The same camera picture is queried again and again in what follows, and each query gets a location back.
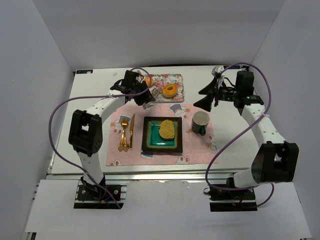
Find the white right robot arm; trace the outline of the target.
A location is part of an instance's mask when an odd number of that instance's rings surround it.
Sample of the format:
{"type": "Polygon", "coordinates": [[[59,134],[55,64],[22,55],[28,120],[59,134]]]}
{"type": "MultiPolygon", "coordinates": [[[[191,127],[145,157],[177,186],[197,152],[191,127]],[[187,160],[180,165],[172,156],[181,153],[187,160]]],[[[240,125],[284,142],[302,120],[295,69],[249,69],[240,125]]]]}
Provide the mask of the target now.
{"type": "Polygon", "coordinates": [[[232,102],[248,123],[259,150],[249,169],[234,173],[226,183],[226,191],[243,191],[261,184],[287,183],[294,178],[299,147],[289,143],[273,125],[260,96],[255,95],[254,74],[241,70],[235,84],[226,86],[222,68],[212,71],[213,80],[199,94],[204,98],[194,106],[210,112],[220,101],[232,102]]]}

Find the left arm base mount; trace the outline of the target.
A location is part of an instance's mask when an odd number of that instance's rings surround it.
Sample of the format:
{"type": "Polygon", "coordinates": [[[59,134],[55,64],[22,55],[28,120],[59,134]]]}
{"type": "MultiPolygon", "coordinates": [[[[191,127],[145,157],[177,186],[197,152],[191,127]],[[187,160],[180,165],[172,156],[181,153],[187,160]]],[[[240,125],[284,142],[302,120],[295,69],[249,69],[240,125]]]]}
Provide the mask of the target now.
{"type": "Polygon", "coordinates": [[[101,185],[109,191],[108,193],[96,185],[86,183],[83,178],[80,178],[76,190],[74,209],[119,210],[123,207],[127,193],[126,185],[106,184],[102,180],[101,185]]]}

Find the seeded bread slice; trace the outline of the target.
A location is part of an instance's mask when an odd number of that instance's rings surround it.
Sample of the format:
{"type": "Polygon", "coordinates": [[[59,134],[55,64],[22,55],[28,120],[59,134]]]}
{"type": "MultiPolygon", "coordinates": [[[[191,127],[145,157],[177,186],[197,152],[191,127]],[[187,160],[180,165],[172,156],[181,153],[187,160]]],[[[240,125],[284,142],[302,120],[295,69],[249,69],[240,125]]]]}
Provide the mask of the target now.
{"type": "Polygon", "coordinates": [[[159,125],[159,135],[166,140],[173,139],[175,137],[175,126],[171,120],[164,120],[159,125]]]}

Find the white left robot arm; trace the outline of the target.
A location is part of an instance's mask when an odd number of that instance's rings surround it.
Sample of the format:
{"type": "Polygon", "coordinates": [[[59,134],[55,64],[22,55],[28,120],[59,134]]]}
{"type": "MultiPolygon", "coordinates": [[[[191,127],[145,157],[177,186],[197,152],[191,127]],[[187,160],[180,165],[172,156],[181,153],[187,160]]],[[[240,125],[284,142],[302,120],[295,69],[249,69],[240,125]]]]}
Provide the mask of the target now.
{"type": "Polygon", "coordinates": [[[149,90],[152,82],[142,80],[137,70],[126,70],[123,79],[116,81],[106,96],[87,109],[77,109],[72,114],[68,142],[80,159],[83,169],[81,182],[97,200],[103,199],[107,193],[98,154],[103,144],[104,122],[130,100],[138,106],[155,100],[149,90]]]}

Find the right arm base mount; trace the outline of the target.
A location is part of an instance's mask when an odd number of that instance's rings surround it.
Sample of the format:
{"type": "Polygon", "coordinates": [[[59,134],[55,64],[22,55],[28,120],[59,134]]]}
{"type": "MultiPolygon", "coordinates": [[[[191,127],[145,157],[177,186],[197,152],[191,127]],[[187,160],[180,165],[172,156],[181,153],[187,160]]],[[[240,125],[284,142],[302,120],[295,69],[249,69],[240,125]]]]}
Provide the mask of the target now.
{"type": "Polygon", "coordinates": [[[252,188],[237,190],[234,173],[223,184],[211,183],[203,190],[209,197],[211,212],[250,212],[257,211],[256,195],[252,188]]]}

